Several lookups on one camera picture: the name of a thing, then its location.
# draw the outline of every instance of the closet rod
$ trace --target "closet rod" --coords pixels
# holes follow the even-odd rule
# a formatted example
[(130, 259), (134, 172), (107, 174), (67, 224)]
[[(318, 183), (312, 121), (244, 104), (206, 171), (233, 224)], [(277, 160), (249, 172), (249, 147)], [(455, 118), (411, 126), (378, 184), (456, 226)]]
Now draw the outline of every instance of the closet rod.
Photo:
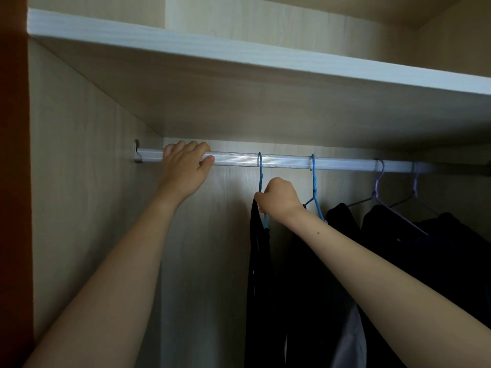
[[(258, 154), (241, 154), (231, 152), (210, 152), (204, 157), (212, 155), (215, 157), (215, 165), (221, 166), (249, 166), (259, 167)], [(161, 149), (137, 148), (135, 147), (135, 162), (160, 162), (163, 151)], [(311, 169), (312, 158), (310, 156), (288, 156), (263, 154), (264, 168), (290, 168)], [(330, 157), (315, 158), (317, 170), (351, 170), (364, 172), (381, 172), (382, 163), (378, 160), (366, 159), (334, 159)], [(412, 173), (413, 162), (384, 160), (385, 172), (387, 173)], [(491, 165), (464, 165), (464, 164), (434, 164), (418, 162), (420, 173), (455, 174), (490, 176)]]

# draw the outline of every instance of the rod bracket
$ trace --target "rod bracket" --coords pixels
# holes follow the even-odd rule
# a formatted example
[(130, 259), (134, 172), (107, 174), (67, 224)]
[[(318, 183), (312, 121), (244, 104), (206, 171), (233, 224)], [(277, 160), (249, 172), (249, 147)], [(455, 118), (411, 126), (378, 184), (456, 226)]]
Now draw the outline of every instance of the rod bracket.
[(138, 153), (138, 148), (140, 148), (140, 141), (138, 141), (138, 139), (135, 139), (135, 141), (133, 142), (133, 154), (135, 155), (135, 163), (143, 164), (141, 155)]

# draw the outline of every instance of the wire hanger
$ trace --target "wire hanger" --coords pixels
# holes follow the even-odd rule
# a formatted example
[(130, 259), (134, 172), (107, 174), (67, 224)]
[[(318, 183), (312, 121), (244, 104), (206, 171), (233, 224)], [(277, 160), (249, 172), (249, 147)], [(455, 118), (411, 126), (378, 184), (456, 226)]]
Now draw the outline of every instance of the wire hanger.
[(312, 154), (312, 176), (313, 176), (313, 183), (312, 184), (314, 185), (314, 193), (313, 193), (312, 198), (304, 204), (304, 208), (307, 208), (308, 203), (310, 203), (311, 201), (314, 201), (315, 206), (317, 207), (317, 213), (319, 214), (319, 218), (325, 222), (326, 220), (322, 216), (321, 207), (319, 206), (319, 202), (317, 201), (317, 176), (315, 174), (315, 156), (314, 156), (314, 154)]
[(411, 198), (414, 196), (414, 197), (415, 197), (415, 198), (416, 198), (416, 199), (417, 199), (417, 200), (420, 202), (420, 204), (421, 204), (422, 206), (424, 206), (424, 207), (425, 207), (427, 210), (431, 211), (431, 212), (432, 212), (434, 215), (438, 216), (439, 214), (438, 214), (438, 213), (437, 213), (437, 212), (436, 212), (434, 209), (432, 209), (432, 208), (431, 208), (431, 207), (430, 207), (428, 204), (426, 204), (426, 203), (423, 201), (423, 199), (421, 199), (421, 198), (419, 197), (419, 194), (418, 194), (418, 177), (419, 177), (419, 175), (421, 174), (421, 173), (419, 172), (419, 164), (418, 164), (418, 163), (413, 162), (413, 164), (412, 164), (412, 169), (413, 169), (413, 170), (414, 170), (414, 169), (416, 169), (416, 172), (415, 172), (415, 175), (414, 175), (414, 180), (412, 181), (412, 192), (411, 192), (411, 194), (410, 194), (410, 195), (409, 195), (407, 198), (405, 198), (405, 199), (403, 199), (403, 200), (399, 201), (398, 203), (392, 204), (390, 207), (392, 208), (392, 207), (394, 207), (394, 206), (396, 206), (396, 205), (399, 205), (399, 204), (405, 203), (406, 201), (411, 200)]
[[(259, 153), (259, 192), (263, 189), (263, 156)], [(267, 214), (264, 213), (264, 228), (267, 228)]]
[(354, 204), (351, 204), (351, 205), (348, 205), (348, 207), (351, 207), (353, 205), (358, 205), (358, 204), (361, 204), (361, 203), (365, 203), (367, 201), (371, 201), (373, 199), (375, 199), (375, 201), (377, 201), (380, 205), (382, 205), (384, 208), (387, 208), (388, 210), (390, 210), (392, 213), (394, 213), (396, 216), (398, 216), (399, 218), (401, 218), (404, 222), (407, 222), (409, 223), (412, 227), (414, 227), (416, 230), (418, 230), (419, 232), (421, 232), (422, 234), (428, 236), (428, 234), (426, 232), (424, 232), (422, 229), (420, 229), (419, 227), (417, 227), (413, 222), (409, 221), (406, 217), (404, 217), (403, 215), (399, 214), (398, 212), (396, 212), (394, 209), (391, 209), (387, 204), (385, 204), (384, 202), (382, 202), (380, 200), (380, 198), (378, 197), (378, 184), (380, 183), (380, 179), (382, 178), (382, 176), (384, 175), (385, 173), (385, 163), (383, 160), (379, 160), (379, 159), (375, 159), (377, 161), (380, 161), (382, 163), (382, 173), (380, 173), (380, 175), (378, 176), (378, 178), (375, 180), (375, 186), (374, 186), (374, 189), (372, 191), (372, 196), (369, 197), (368, 199), (365, 199), (365, 200), (362, 200), (362, 201), (359, 201), (357, 203), (354, 203)]

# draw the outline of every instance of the person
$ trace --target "person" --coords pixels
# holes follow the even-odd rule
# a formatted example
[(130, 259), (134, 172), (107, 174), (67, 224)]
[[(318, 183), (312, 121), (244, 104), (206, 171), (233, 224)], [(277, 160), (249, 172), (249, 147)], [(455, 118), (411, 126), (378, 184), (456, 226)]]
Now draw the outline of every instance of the person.
[[(147, 209), (54, 322), (26, 368), (135, 364), (170, 220), (205, 181), (214, 158), (200, 160), (209, 150), (194, 141), (165, 147), (162, 178)], [(490, 329), (305, 210), (290, 182), (274, 178), (254, 198), (312, 248), (408, 367), (491, 366)]]

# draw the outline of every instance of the brown wooden edge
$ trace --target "brown wooden edge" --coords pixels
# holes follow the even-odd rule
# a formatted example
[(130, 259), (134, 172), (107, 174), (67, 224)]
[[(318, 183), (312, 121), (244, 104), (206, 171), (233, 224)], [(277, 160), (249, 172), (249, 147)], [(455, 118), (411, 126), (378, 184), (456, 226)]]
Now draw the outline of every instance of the brown wooden edge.
[(27, 0), (0, 1), (0, 366), (34, 347)]

